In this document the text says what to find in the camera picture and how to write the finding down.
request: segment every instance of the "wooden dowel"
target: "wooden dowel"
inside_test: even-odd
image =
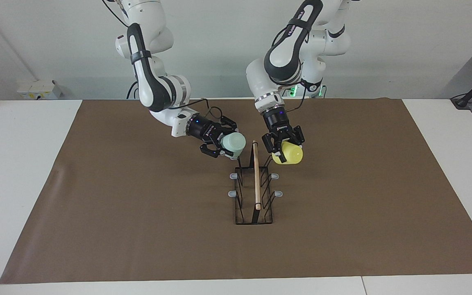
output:
[[[254,149],[254,193],[256,195],[256,210],[262,209],[261,193],[260,193],[260,164],[258,163],[258,142],[253,141]]]

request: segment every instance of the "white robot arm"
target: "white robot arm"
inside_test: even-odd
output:
[[[325,70],[321,56],[345,54],[350,46],[345,32],[350,1],[305,0],[277,35],[265,58],[247,67],[254,105],[269,130],[262,139],[277,162],[297,164],[301,157],[291,160],[289,154],[293,146],[299,146],[296,153],[300,154],[305,142],[301,127],[293,128],[289,123],[287,113],[292,110],[285,110],[280,91],[301,84],[304,95],[315,97],[319,93]]]
[[[193,136],[204,142],[200,150],[211,156],[240,155],[245,138],[234,121],[221,116],[213,122],[191,105],[191,84],[183,75],[167,75],[163,62],[152,54],[163,52],[174,44],[166,27],[160,0],[116,0],[129,24],[127,35],[116,39],[116,50],[129,58],[138,82],[139,99],[160,122],[172,127],[172,136]]]

